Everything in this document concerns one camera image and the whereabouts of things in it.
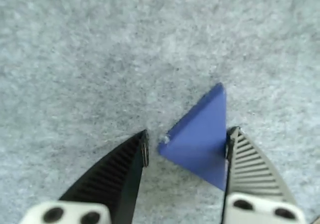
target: gray carpet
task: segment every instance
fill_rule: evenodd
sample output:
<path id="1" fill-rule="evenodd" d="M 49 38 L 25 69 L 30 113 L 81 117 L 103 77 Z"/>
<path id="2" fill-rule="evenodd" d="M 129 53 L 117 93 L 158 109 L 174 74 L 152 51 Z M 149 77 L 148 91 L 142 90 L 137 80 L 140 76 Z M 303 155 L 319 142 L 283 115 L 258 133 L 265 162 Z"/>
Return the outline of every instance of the gray carpet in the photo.
<path id="1" fill-rule="evenodd" d="M 147 128 L 134 223 L 219 223 L 222 192 L 157 141 L 221 81 L 228 126 L 320 214 L 320 0 L 0 0 L 0 223 Z"/>

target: blue triangular block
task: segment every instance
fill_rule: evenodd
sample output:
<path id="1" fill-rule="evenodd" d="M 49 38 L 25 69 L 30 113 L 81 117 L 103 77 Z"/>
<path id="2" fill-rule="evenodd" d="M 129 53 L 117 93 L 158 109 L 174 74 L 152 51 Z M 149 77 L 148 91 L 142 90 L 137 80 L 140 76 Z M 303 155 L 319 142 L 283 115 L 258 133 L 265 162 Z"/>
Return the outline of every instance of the blue triangular block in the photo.
<path id="1" fill-rule="evenodd" d="M 167 133 L 158 151 L 219 189 L 226 183 L 226 93 L 215 85 Z"/>

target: screw hole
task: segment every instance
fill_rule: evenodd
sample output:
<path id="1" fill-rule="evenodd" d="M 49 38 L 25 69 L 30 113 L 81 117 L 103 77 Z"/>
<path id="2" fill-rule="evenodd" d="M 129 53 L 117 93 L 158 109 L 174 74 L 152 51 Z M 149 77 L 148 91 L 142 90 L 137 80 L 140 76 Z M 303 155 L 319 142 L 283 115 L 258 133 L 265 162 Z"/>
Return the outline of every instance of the screw hole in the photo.
<path id="1" fill-rule="evenodd" d="M 100 214 L 98 212 L 91 211 L 81 218 L 81 224 L 97 224 L 99 220 Z"/>
<path id="2" fill-rule="evenodd" d="M 274 213 L 275 213 L 275 215 L 281 216 L 286 219 L 293 219 L 294 220 L 296 218 L 295 215 L 291 211 L 284 209 L 284 208 L 278 208 L 275 210 Z"/>
<path id="3" fill-rule="evenodd" d="M 48 210 L 43 217 L 43 220 L 45 223 L 54 223 L 58 220 L 60 220 L 60 218 L 63 215 L 64 210 L 60 207 L 54 207 L 51 208 L 50 210 Z"/>
<path id="4" fill-rule="evenodd" d="M 244 210 L 253 210 L 254 207 L 247 202 L 246 200 L 236 200 L 233 206 L 244 209 Z"/>

